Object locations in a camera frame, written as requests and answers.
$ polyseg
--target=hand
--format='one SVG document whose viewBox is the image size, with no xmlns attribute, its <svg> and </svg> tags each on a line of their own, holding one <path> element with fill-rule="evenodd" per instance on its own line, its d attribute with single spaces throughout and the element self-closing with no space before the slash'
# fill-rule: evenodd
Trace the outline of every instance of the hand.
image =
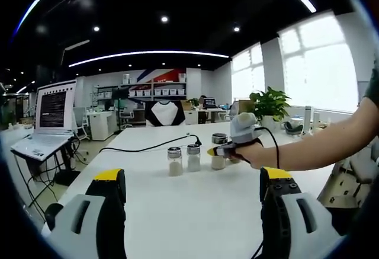
<svg viewBox="0 0 379 259">
<path fill-rule="evenodd" d="M 252 168 L 260 169 L 261 165 L 258 163 L 258 159 L 263 150 L 264 147 L 256 142 L 253 145 L 236 148 L 236 154 L 241 155 L 244 158 L 242 160 L 248 160 Z"/>
</svg>

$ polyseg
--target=window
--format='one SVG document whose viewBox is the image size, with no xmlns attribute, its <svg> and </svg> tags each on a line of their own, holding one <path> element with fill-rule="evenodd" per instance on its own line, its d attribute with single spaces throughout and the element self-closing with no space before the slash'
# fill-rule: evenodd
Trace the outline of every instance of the window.
<svg viewBox="0 0 379 259">
<path fill-rule="evenodd" d="M 261 44 L 246 49 L 233 58 L 232 97 L 249 98 L 251 92 L 265 91 L 265 72 Z"/>
<path fill-rule="evenodd" d="M 280 33 L 285 92 L 291 105 L 353 112 L 358 104 L 354 62 L 333 14 Z"/>
</svg>

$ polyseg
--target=black ceiling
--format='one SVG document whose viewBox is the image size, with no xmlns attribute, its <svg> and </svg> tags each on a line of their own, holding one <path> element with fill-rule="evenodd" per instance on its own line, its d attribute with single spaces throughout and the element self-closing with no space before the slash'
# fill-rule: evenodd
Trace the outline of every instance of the black ceiling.
<svg viewBox="0 0 379 259">
<path fill-rule="evenodd" d="M 36 78 L 44 65 L 62 79 L 129 69 L 197 67 L 214 70 L 227 62 L 199 55 L 138 55 L 104 59 L 69 68 L 93 57 L 142 50 L 186 50 L 233 56 L 257 41 L 267 41 L 311 13 L 299 0 L 42 0 L 13 37 L 34 0 L 3 0 L 7 21 L 0 81 L 13 91 Z M 317 12 L 350 11 L 347 0 L 311 0 Z M 169 17 L 163 24 L 161 16 Z M 239 33 L 233 31 L 238 25 Z M 80 41 L 90 42 L 65 52 Z"/>
</svg>

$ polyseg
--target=white flower pot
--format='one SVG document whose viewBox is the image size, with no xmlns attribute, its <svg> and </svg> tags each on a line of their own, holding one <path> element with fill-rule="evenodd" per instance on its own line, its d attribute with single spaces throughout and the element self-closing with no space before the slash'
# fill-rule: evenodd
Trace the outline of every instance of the white flower pot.
<svg viewBox="0 0 379 259">
<path fill-rule="evenodd" d="M 264 116 L 261 125 L 269 129 L 272 133 L 280 131 L 280 121 L 274 121 L 272 116 Z"/>
</svg>

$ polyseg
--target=laptop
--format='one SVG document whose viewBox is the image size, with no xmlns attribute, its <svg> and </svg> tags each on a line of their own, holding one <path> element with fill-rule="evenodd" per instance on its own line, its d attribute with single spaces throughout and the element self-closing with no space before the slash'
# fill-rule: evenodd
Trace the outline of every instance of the laptop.
<svg viewBox="0 0 379 259">
<path fill-rule="evenodd" d="M 34 132 L 11 146 L 14 151 L 45 161 L 73 133 L 73 101 L 76 80 L 38 88 L 34 115 Z"/>
<path fill-rule="evenodd" d="M 215 108 L 218 108 L 216 106 L 216 99 L 213 98 L 213 97 L 204 98 L 203 108 L 204 109 L 215 109 Z"/>
</svg>

